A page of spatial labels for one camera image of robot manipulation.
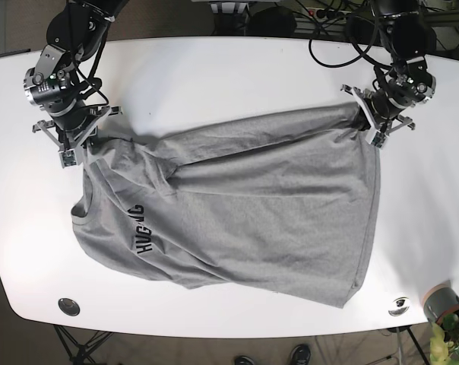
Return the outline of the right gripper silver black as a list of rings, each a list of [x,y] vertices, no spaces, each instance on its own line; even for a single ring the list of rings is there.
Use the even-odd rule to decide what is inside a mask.
[[[33,125],[32,133],[44,132],[57,146],[62,168],[74,167],[83,163],[84,150],[100,145],[98,125],[117,115],[122,115],[120,106],[81,107],[62,118],[40,120]]]

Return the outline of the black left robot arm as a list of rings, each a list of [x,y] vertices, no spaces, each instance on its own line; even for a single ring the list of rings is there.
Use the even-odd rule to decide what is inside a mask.
[[[391,133],[403,127],[415,129],[413,120],[402,112],[424,104],[435,94],[436,79],[428,71],[426,53],[432,29],[419,12],[417,1],[370,1],[375,32],[389,52],[389,66],[374,65],[376,90],[343,85],[360,108],[366,141],[383,148]]]

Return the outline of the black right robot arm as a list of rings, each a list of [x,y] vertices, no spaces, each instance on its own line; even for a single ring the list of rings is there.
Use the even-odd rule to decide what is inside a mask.
[[[45,111],[33,132],[44,132],[58,147],[62,167],[82,164],[84,151],[97,135],[97,126],[121,113],[105,98],[88,105],[93,94],[103,95],[96,76],[111,24],[125,1],[67,1],[48,26],[46,46],[24,76],[24,92],[31,105]]]

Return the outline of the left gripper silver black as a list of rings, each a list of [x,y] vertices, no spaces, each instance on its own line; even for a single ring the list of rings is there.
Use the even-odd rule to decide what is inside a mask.
[[[375,148],[383,148],[392,133],[403,128],[414,131],[416,124],[410,117],[401,114],[402,109],[396,107],[382,90],[360,90],[347,84],[341,91],[349,94],[358,103],[358,112],[351,127],[358,131],[366,131],[366,141]]]

